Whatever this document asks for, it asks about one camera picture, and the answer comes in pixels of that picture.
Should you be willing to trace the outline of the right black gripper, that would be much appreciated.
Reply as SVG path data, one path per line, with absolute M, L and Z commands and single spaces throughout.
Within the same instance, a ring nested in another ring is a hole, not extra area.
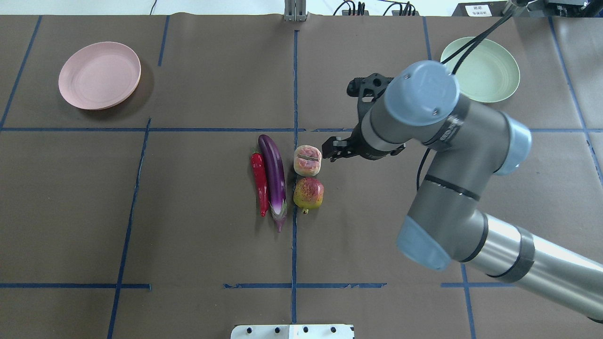
M 385 156 L 396 156 L 405 150 L 406 144 L 379 145 L 374 148 L 364 138 L 362 127 L 357 124 L 348 138 L 330 137 L 322 144 L 322 158 L 334 162 L 340 158 L 360 156 L 364 159 L 376 161 Z

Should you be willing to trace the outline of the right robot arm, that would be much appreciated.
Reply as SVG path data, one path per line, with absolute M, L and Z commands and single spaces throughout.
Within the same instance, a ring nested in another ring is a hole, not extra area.
M 372 74 L 349 83 L 359 109 L 351 136 L 330 137 L 322 156 L 379 160 L 412 139 L 435 151 L 397 239 L 398 249 L 433 270 L 465 263 L 501 282 L 603 317 L 602 264 L 478 210 L 491 176 L 514 172 L 532 145 L 528 127 L 460 93 L 444 64 L 416 62 L 394 78 Z

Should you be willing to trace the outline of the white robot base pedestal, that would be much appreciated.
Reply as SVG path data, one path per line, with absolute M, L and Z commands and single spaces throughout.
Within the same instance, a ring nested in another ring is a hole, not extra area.
M 349 324 L 256 324 L 235 326 L 231 339 L 355 339 Z

